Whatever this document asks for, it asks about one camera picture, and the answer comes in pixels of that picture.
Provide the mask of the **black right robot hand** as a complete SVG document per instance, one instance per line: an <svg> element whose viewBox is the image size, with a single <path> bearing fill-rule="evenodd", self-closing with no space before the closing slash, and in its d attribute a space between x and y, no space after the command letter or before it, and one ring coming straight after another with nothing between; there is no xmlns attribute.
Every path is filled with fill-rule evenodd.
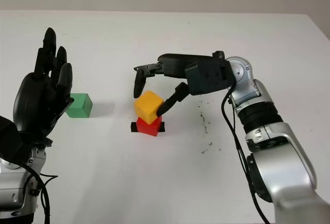
<svg viewBox="0 0 330 224"><path fill-rule="evenodd" d="M163 54L158 57L156 63L134 67L136 71L134 98L140 97L148 77L161 74L166 77L186 79L185 70L189 66L199 61L210 60L211 58L211 56L202 55ZM169 111L176 102L181 102L189 94L188 84L180 83L175 88L174 94L157 109L157 116L161 116Z"/></svg>

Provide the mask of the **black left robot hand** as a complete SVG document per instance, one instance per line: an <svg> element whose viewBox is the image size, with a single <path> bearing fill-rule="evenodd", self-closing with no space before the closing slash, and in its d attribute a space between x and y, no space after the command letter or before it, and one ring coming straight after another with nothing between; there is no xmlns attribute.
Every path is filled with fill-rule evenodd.
<svg viewBox="0 0 330 224"><path fill-rule="evenodd" d="M72 83L67 51L56 46L56 33L49 27L34 71L24 77L14 101L13 121L23 137L48 142L47 136L74 101Z"/></svg>

